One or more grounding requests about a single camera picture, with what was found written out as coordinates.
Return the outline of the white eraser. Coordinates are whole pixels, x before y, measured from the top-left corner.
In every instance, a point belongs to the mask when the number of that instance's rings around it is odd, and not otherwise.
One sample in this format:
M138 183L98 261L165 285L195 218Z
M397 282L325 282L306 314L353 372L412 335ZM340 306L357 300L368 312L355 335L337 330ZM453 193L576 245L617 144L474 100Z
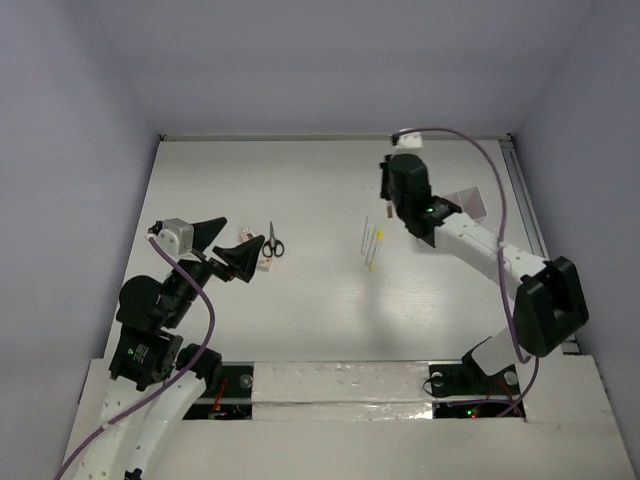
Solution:
M258 260L256 269L261 272L269 272L272 266L272 259L268 257L261 257Z

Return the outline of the black handled scissors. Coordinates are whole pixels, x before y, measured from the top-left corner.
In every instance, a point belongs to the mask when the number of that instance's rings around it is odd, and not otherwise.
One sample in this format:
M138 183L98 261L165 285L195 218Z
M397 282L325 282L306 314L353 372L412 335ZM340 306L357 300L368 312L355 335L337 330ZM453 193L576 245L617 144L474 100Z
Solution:
M280 258L284 255L284 243L275 235L273 222L269 222L269 236L262 246L262 255L265 258Z

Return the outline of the pink capped white marker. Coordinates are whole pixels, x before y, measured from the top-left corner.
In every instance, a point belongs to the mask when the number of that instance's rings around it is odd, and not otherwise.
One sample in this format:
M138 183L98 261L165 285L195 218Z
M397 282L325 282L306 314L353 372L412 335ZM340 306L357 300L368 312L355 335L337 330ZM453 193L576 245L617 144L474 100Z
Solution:
M361 238L361 244L360 244L360 254L361 255L365 255L366 252L367 252L368 245L369 245L369 238L370 238L370 216L367 215L365 217L363 233L362 233L362 238Z

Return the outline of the yellow capped white marker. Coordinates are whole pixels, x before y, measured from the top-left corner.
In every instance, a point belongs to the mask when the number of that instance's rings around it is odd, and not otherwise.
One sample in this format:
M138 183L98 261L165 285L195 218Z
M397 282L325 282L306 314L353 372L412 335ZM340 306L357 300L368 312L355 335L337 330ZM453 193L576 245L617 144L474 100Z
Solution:
M375 260L378 254L379 247L384 239L384 231L378 229L376 231L375 239L371 244L371 251L369 253L369 260L367 262L367 267L369 272L375 271Z

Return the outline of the pale yellow capped marker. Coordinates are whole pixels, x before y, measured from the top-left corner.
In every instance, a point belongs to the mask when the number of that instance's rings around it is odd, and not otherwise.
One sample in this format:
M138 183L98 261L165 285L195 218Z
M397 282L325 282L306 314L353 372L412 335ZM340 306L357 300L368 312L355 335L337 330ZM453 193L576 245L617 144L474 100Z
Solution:
M374 250L374 245L377 240L377 235L378 235L378 227L374 226L371 229L366 241L366 249L365 249L365 265L366 266L370 265L370 262L371 262L370 258Z

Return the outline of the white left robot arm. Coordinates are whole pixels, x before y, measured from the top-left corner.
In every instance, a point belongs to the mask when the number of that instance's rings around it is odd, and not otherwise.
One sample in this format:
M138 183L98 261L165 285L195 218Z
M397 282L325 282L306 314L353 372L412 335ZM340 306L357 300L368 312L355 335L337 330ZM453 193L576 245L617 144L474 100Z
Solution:
M162 281L137 275L120 289L119 338L95 430L69 455L77 479L148 479L172 431L193 402L217 391L221 355L209 349L216 326L205 291L213 279L249 282L263 238L215 245L224 217L156 222L146 234L171 270Z

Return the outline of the white divided pen holder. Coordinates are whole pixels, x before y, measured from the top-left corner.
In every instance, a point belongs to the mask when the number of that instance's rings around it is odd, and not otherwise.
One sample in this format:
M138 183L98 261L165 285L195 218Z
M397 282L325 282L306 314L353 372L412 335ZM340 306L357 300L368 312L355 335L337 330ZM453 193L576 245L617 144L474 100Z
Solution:
M452 192L445 199L461 207L474 221L482 223L487 216L486 206L477 186Z

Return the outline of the foil covered front rail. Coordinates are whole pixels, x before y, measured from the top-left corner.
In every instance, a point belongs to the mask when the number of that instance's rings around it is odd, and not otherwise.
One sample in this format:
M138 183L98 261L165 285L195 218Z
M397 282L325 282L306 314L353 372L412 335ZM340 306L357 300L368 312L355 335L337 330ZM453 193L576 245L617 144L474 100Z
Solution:
M258 362L252 418L258 421L430 420L426 362Z

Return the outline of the aluminium side rail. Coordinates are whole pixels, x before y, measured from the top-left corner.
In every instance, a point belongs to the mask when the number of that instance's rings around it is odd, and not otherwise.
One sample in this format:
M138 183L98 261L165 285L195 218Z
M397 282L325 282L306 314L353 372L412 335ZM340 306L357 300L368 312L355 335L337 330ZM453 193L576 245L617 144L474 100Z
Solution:
M517 287L516 330L534 353L548 355L559 348L564 354L580 353L575 332L589 319L575 265L564 256L548 254L512 143L500 143L517 205L524 221L531 253L542 264L523 274Z

